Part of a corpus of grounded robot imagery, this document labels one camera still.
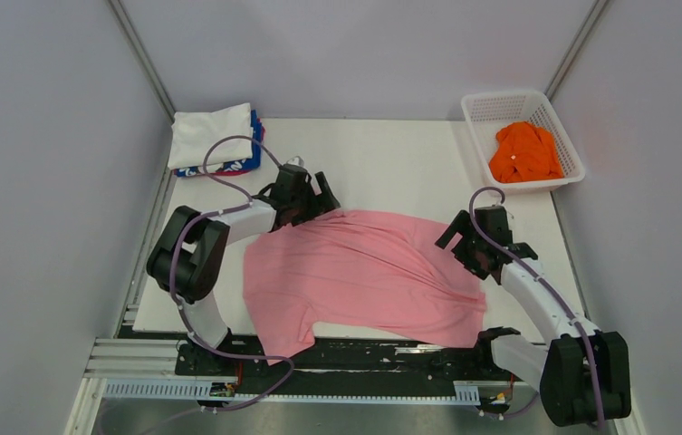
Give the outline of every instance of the white cloth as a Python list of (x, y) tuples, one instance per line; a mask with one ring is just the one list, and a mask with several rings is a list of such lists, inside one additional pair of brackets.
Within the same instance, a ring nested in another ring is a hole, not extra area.
[[(252, 133), (249, 102), (212, 113), (176, 112), (168, 168), (202, 166), (205, 154), (219, 140), (237, 134), (252, 137)], [(234, 139), (216, 148), (210, 155), (207, 165), (218, 166), (217, 163), (251, 157), (253, 157), (251, 142)]]

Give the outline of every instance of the plastic basket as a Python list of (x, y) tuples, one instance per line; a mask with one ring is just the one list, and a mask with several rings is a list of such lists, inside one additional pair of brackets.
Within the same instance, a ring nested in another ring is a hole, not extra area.
[[(565, 184), (581, 181), (586, 169), (567, 137), (562, 123), (549, 99), (538, 91), (485, 92), (461, 99), (463, 113), (483, 169), (486, 186), (496, 186), (504, 192), (529, 193), (554, 190)], [(502, 183), (493, 177), (488, 162), (498, 150), (495, 134), (512, 122), (528, 121), (548, 130), (556, 141), (557, 155), (564, 172), (563, 179)]]

